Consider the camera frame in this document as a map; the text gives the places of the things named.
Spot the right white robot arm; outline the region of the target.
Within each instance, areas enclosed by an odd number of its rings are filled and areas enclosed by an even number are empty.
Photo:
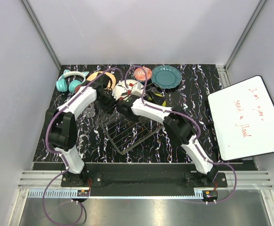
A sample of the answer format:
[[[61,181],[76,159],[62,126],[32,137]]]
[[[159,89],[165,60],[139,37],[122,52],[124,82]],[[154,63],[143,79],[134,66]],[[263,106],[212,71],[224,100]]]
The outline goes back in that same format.
[[[118,100],[117,111],[131,120],[142,116],[163,124],[171,144],[182,147],[190,156],[200,175],[201,184],[209,187],[216,182],[218,169],[198,142],[200,128],[182,110],[160,106],[131,95]]]

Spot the yellow-green bowl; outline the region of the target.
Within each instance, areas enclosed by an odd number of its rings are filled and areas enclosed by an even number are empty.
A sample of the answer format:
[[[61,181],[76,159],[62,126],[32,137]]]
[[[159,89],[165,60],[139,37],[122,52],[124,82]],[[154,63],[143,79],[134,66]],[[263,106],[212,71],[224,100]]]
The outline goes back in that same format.
[[[155,103],[157,105],[164,106],[164,107],[167,106],[167,101],[166,101],[165,97],[162,96],[161,94],[153,93],[151,98],[152,98],[153,103]]]

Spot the red patterned bowl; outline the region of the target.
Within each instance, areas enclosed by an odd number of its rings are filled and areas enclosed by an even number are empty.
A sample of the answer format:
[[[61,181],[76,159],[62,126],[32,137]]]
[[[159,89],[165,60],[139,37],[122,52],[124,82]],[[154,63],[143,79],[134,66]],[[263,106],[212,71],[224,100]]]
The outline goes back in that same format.
[[[144,82],[147,78],[147,80],[151,79],[152,77],[152,71],[147,68],[147,67],[143,67],[141,68],[137,68],[134,73],[133,73],[134,77],[136,80]]]

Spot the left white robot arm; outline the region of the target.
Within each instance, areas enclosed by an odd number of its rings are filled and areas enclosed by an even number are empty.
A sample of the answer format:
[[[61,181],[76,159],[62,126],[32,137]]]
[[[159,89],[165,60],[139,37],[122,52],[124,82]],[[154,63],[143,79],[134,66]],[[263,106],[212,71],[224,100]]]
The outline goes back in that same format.
[[[76,119],[93,102],[99,102],[100,108],[112,113],[116,100],[112,96],[112,80],[107,71],[98,74],[92,81],[84,80],[78,84],[73,97],[62,106],[49,108],[45,115],[45,145],[49,152],[59,155],[65,164],[65,172],[77,186],[87,183],[86,167],[80,158],[76,142],[78,131]]]

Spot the teal scalloped plate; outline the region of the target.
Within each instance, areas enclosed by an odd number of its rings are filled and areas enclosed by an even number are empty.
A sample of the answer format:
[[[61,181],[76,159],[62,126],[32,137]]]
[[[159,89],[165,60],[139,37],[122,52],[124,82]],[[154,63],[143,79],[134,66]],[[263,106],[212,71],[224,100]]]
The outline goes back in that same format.
[[[181,80],[181,72],[170,65],[157,66],[152,70],[152,83],[162,89],[176,88],[179,86]]]

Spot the wire dish rack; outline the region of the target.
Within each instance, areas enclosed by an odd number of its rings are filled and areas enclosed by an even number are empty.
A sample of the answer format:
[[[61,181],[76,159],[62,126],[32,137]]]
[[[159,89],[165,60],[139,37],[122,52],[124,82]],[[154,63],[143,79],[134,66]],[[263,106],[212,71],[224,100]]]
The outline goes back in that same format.
[[[121,155],[133,150],[164,128],[161,123],[142,116],[132,121],[116,110],[113,114],[101,112],[97,122],[113,148]]]

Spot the white watermelon pattern plate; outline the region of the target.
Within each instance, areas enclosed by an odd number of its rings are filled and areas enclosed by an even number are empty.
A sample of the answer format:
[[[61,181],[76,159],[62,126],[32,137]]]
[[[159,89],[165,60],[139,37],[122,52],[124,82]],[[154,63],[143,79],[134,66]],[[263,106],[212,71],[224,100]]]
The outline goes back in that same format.
[[[120,100],[128,97],[130,94],[140,97],[143,92],[144,86],[142,83],[136,80],[128,79],[125,81],[119,81],[112,91],[112,95],[116,100]]]

